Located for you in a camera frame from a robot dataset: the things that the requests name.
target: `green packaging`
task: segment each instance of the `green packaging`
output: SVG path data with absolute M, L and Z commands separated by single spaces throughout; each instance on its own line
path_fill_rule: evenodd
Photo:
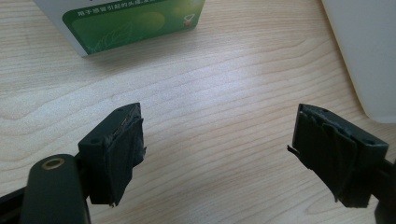
M 205 0 L 35 0 L 81 55 L 194 28 Z

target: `light wood surface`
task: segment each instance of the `light wood surface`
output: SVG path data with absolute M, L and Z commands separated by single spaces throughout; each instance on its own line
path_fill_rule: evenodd
M 368 119 L 320 1 L 207 0 L 198 27 L 80 58 L 31 0 L 0 2 L 0 196 L 32 165 L 140 102 L 145 161 L 93 223 L 374 223 L 286 150 L 299 103 Z

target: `clamp jaw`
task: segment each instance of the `clamp jaw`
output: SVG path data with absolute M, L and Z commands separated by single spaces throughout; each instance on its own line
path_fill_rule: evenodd
M 396 223 L 396 165 L 385 160 L 389 145 L 329 110 L 300 105 L 293 153 L 313 170 L 345 207 L 379 204 L 376 222 Z
M 114 110 L 78 143 L 77 156 L 37 162 L 26 188 L 0 198 L 0 224 L 91 223 L 87 197 L 118 205 L 146 154 L 140 104 Z

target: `wooden table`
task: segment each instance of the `wooden table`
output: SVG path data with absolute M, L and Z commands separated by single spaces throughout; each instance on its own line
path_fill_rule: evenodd
M 207 0 L 196 29 L 80 58 L 31 0 L 0 2 L 0 196 L 140 102 L 145 161 L 93 223 L 374 223 L 286 150 L 299 103 L 372 133 L 318 0 Z

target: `screw hole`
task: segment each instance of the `screw hole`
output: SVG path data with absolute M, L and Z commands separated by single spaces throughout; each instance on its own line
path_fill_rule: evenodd
M 53 169 L 56 169 L 56 168 L 62 166 L 63 164 L 64 164 L 64 159 L 55 158 L 55 159 L 44 162 L 43 165 L 41 166 L 41 168 L 43 168 L 44 170 L 53 170 Z

